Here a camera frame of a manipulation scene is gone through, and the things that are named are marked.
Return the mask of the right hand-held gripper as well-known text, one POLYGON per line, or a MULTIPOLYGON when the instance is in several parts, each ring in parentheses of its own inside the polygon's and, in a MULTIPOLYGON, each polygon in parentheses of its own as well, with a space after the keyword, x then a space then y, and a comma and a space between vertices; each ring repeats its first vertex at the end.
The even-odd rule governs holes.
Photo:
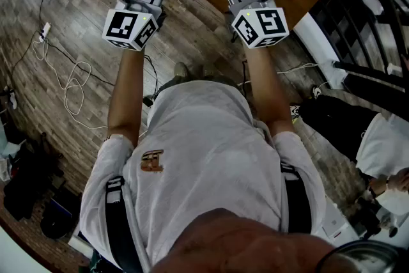
POLYGON ((284 10, 274 0, 228 0, 226 12, 232 42, 249 49, 275 45, 289 35, 284 10))

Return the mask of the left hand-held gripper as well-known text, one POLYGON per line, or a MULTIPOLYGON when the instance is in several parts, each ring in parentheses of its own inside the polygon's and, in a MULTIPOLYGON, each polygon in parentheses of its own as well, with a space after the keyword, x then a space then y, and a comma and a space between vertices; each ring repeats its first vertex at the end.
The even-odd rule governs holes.
POLYGON ((102 38, 115 47, 141 51, 160 29, 163 0, 118 0, 108 11, 102 38))

